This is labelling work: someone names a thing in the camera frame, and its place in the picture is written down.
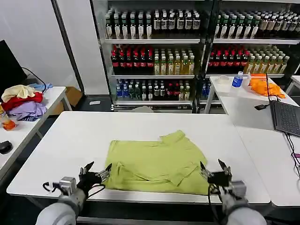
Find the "white table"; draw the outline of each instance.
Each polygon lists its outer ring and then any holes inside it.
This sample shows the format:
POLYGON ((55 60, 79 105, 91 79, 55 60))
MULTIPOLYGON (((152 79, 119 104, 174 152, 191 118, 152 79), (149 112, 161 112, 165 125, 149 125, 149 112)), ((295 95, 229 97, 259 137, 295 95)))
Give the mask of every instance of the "white table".
POLYGON ((293 89, 293 87, 297 87, 300 90, 300 76, 291 76, 292 82, 290 83, 290 85, 287 87, 286 89, 286 93, 290 94, 291 90, 293 89))
POLYGON ((10 141, 13 145, 13 149, 9 153, 5 155, 0 154, 0 180, 34 134, 38 133, 39 137, 42 138, 38 129, 43 125, 52 110, 55 109, 60 101, 63 101, 65 109, 72 110, 65 91, 66 87, 53 87, 46 91, 42 103, 45 104, 48 110, 40 119, 33 122, 17 121, 17 127, 11 131, 6 131, 2 128, 0 129, 0 141, 10 141))
MULTIPOLYGON (((56 198, 60 192, 50 194, 42 188, 42 184, 46 181, 59 181, 64 176, 75 177, 78 182, 79 168, 91 161, 95 161, 91 171, 103 170, 111 140, 156 141, 160 135, 178 129, 203 151, 209 170, 220 170, 218 158, 231 166, 233 179, 242 179, 247 185, 247 198, 250 203, 270 202, 263 182, 227 115, 63 112, 15 176, 7 192, 11 195, 56 198)), ((94 195, 92 200, 139 203, 208 202, 207 196, 203 195, 108 189, 94 195)), ((220 203, 217 196, 212 196, 211 200, 213 203, 220 203)))
MULTIPOLYGON (((293 169, 289 145, 280 132, 274 131, 270 108, 256 110, 255 105, 268 104, 268 98, 259 96, 242 84, 231 88, 218 84, 218 77, 211 77, 211 90, 217 94, 225 112, 240 134, 267 190, 276 206, 300 206, 299 177, 293 169)), ((297 105, 287 94, 282 102, 297 105)), ((300 139, 292 137, 295 152, 300 152, 300 139)))

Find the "purple cloth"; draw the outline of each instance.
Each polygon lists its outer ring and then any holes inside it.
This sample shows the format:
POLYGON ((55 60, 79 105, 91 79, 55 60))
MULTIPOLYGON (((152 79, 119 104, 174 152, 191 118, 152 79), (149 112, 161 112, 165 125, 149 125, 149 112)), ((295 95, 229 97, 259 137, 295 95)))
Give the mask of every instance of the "purple cloth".
POLYGON ((22 105, 7 111, 8 115, 17 116, 17 120, 25 117, 40 118, 47 112, 47 108, 38 102, 25 102, 22 105))

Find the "computer mouse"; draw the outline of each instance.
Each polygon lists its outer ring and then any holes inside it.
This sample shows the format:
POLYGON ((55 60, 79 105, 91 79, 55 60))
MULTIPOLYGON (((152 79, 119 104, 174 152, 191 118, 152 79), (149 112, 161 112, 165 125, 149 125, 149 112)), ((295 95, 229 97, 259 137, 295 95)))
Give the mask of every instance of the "computer mouse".
POLYGON ((13 145, 9 141, 0 143, 0 153, 1 154, 9 153, 12 149, 13 149, 13 145))

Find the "white wall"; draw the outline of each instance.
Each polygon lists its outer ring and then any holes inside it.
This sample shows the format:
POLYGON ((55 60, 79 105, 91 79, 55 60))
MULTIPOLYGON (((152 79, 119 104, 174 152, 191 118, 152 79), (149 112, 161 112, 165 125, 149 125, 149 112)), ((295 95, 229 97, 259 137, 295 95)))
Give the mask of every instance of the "white wall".
POLYGON ((50 0, 1 0, 2 39, 45 82, 79 88, 50 0))
POLYGON ((109 94, 89 0, 57 0, 85 94, 109 94))

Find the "laptop keyboard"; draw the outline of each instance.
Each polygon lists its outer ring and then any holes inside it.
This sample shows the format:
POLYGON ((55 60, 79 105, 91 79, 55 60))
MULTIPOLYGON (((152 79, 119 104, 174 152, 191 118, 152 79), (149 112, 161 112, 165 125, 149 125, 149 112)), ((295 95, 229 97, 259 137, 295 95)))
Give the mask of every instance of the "laptop keyboard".
POLYGON ((300 134, 297 116, 294 106, 278 104, 281 127, 286 131, 300 134))

